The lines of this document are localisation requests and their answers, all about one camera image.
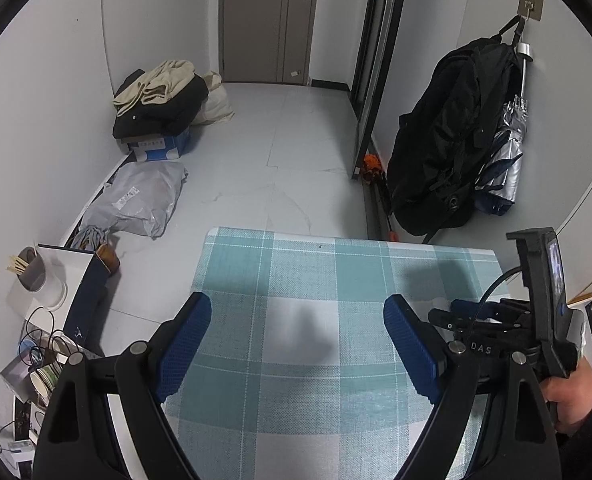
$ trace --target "hand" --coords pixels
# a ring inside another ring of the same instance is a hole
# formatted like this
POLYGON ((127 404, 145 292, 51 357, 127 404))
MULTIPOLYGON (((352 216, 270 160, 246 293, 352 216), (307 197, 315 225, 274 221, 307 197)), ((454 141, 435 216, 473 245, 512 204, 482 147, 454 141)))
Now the hand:
POLYGON ((545 402, 556 402, 556 431, 573 434, 583 425, 592 411, 592 367, 581 357, 569 379, 549 377, 540 383, 545 402))

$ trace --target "silver umbrella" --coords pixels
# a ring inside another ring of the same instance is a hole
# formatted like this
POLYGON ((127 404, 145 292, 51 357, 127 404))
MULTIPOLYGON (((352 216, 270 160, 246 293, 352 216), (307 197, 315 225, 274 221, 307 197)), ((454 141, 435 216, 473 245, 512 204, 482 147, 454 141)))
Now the silver umbrella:
POLYGON ((522 141, 527 133, 527 101, 524 98, 527 63, 534 61, 532 48, 519 43, 516 53, 522 60, 521 95, 505 104, 491 153, 494 156, 483 168, 476 182, 476 208, 484 213, 504 215, 516 202, 521 176, 522 141))

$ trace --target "person's arm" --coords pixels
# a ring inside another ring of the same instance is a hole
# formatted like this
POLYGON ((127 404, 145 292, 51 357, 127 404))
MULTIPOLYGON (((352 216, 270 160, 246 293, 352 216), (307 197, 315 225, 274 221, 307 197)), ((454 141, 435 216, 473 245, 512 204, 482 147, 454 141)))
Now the person's arm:
POLYGON ((560 446, 564 479, 592 479, 592 367, 583 357, 569 379, 540 384, 547 402, 556 402, 556 430, 570 435, 560 446))

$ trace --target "backpack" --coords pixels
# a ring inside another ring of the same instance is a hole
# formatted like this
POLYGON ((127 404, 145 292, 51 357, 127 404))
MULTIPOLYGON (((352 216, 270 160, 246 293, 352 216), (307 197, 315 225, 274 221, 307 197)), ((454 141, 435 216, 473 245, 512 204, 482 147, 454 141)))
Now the backpack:
POLYGON ((497 35, 447 54, 400 129, 387 168, 394 215, 405 231, 426 235, 460 227, 474 211, 474 184, 490 160, 504 103, 521 91, 514 51, 524 18, 514 17, 497 35), (512 45, 502 35, 518 25, 512 45))

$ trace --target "tablecloth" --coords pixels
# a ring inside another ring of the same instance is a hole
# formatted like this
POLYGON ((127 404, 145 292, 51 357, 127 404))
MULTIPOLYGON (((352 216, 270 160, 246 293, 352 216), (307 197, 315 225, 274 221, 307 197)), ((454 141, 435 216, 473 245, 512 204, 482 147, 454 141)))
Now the tablecloth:
MULTIPOLYGON (((431 405, 391 344, 383 302, 402 294, 426 319, 477 301, 500 273, 492 251, 214 229, 193 281, 212 321, 167 400, 170 426, 203 480, 391 480, 431 405)), ((450 478, 465 472, 484 405, 450 478)))

